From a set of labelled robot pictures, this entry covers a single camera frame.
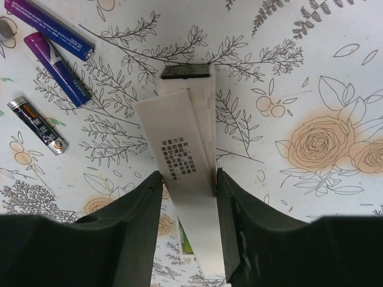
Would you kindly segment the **green battery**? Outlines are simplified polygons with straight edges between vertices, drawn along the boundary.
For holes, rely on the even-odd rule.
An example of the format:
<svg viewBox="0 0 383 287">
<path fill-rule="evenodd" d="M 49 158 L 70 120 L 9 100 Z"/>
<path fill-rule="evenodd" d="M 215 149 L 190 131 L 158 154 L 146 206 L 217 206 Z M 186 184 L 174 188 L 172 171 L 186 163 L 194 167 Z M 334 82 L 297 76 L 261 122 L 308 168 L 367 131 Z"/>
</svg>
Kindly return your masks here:
<svg viewBox="0 0 383 287">
<path fill-rule="evenodd" d="M 183 235 L 183 250 L 186 254 L 193 254 L 192 247 L 190 245 L 190 242 L 185 234 L 185 231 L 182 232 Z"/>
</svg>

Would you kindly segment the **white slim battery cover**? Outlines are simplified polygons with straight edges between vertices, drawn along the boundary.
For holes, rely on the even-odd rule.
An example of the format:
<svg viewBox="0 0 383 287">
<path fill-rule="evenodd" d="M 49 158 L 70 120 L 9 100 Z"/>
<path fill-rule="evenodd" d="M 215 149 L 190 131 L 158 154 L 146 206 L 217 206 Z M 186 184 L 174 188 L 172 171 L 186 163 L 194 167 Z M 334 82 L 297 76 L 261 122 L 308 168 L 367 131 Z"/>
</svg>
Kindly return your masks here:
<svg viewBox="0 0 383 287">
<path fill-rule="evenodd" d="M 204 275 L 224 273 L 214 181 L 185 90 L 133 106 Z"/>
</svg>

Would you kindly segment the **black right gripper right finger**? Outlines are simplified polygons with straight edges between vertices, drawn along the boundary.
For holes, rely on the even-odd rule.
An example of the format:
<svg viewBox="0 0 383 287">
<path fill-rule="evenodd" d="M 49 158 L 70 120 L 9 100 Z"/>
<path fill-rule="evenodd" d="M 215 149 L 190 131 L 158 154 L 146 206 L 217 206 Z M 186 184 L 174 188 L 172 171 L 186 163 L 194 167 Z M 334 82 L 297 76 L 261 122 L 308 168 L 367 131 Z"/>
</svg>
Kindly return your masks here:
<svg viewBox="0 0 383 287">
<path fill-rule="evenodd" d="M 382 218 L 294 219 L 217 171 L 224 270 L 232 286 L 381 286 Z"/>
</svg>

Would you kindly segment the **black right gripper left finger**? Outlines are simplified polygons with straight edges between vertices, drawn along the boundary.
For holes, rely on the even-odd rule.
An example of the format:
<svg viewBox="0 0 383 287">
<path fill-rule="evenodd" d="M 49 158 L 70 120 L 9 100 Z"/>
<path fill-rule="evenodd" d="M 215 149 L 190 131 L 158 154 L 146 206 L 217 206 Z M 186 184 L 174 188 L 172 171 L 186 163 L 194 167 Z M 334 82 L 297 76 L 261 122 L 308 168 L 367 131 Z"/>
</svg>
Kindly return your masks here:
<svg viewBox="0 0 383 287">
<path fill-rule="evenodd" d="M 161 202 L 156 171 L 72 224 L 1 216 L 1 285 L 149 286 Z"/>
</svg>

